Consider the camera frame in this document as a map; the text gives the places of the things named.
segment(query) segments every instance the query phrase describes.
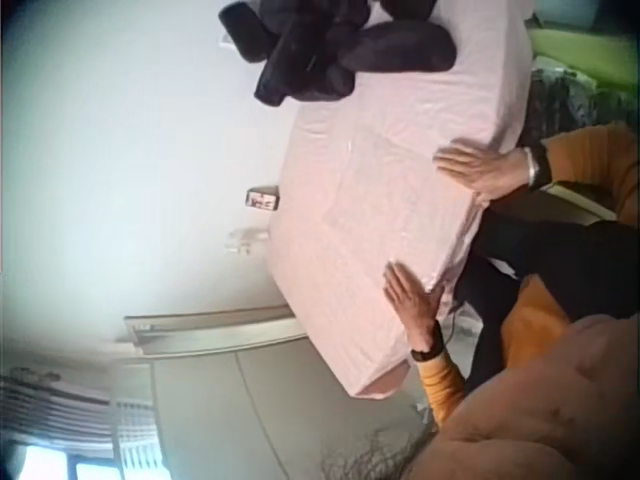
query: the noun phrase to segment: wristwatch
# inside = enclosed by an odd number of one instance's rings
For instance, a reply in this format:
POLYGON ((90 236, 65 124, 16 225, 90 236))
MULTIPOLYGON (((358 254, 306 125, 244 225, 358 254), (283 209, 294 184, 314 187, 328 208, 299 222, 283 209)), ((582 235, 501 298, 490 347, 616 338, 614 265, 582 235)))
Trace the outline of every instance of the wristwatch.
POLYGON ((547 157, 547 147, 536 142, 524 149, 529 163, 529 188, 538 190, 551 183, 551 165, 547 157))
POLYGON ((428 362, 439 356, 444 351, 444 339, 442 338, 442 329, 440 323, 436 322, 434 329, 433 345, 428 352, 420 352, 418 350, 411 350, 411 358, 417 363, 428 362))

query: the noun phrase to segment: black pants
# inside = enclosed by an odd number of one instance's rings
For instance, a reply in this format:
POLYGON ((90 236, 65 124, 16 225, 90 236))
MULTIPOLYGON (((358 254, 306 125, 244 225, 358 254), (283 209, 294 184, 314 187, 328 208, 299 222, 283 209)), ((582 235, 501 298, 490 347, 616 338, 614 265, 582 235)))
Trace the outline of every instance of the black pants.
POLYGON ((504 369, 500 329, 520 289, 520 280, 498 271, 488 258, 509 264, 519 279, 538 274, 572 321, 638 310, 636 229, 615 222, 530 222, 487 210, 454 292, 483 321, 466 393, 504 369))

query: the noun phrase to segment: person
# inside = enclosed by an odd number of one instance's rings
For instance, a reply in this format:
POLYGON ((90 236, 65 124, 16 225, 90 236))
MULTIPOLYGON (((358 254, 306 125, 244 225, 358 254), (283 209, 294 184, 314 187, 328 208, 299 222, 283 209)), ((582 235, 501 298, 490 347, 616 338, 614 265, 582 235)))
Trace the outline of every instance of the person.
POLYGON ((638 478, 626 476, 639 472, 640 445, 635 135, 591 127, 506 154, 458 142, 435 162, 484 200, 561 180, 602 187, 618 220, 485 213, 456 286, 484 324, 466 380, 435 319, 443 287, 425 292, 406 266, 390 264, 384 294, 438 431, 391 457, 356 458, 341 478, 638 478), (518 280, 487 258, 507 262, 518 280))

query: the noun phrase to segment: pink tablecloth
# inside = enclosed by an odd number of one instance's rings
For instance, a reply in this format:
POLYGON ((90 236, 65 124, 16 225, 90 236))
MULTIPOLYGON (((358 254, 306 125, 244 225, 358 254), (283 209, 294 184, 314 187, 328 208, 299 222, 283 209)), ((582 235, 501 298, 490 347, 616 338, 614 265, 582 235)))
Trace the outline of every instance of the pink tablecloth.
POLYGON ((385 263, 404 261, 426 288, 460 272, 481 209, 431 160, 455 138, 515 145, 530 14, 528 0, 439 0, 432 20, 458 46, 451 71, 360 74, 351 97, 300 108, 269 265, 350 395, 388 396, 408 371, 406 338, 381 290, 385 263))

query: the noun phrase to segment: hair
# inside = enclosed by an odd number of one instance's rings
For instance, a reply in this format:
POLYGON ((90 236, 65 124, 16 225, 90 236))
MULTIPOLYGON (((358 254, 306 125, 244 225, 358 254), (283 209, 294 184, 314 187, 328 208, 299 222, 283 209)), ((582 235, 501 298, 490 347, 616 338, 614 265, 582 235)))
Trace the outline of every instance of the hair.
POLYGON ((427 425, 416 437, 400 449, 389 449, 376 432, 367 450, 340 462, 325 460, 322 465, 324 480, 401 480, 411 471, 416 457, 429 445, 437 432, 427 425))

